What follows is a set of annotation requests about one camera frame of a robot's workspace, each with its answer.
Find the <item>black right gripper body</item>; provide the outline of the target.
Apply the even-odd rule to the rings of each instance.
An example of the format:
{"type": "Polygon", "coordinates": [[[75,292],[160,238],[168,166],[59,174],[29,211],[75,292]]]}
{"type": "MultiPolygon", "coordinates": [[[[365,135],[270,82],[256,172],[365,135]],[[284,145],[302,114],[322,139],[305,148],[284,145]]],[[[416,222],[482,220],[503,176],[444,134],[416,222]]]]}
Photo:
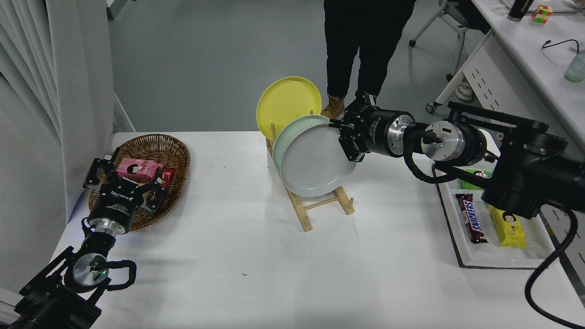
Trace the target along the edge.
{"type": "Polygon", "coordinates": [[[351,119],[353,140],[360,152],[401,157],[404,132],[411,123],[412,115],[405,111],[364,108],[351,119]]]}

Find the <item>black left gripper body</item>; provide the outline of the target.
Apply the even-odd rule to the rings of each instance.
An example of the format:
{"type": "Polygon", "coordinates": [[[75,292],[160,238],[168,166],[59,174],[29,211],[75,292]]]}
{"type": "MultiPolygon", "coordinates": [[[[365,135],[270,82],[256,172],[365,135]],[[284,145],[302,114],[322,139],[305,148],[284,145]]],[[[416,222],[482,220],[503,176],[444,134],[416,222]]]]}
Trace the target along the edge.
{"type": "Polygon", "coordinates": [[[138,208],[144,203],[138,188],[138,183],[130,180],[109,181],[101,185],[100,195],[89,214],[90,226],[96,227],[108,219],[116,222],[117,227],[131,227],[138,208]]]}

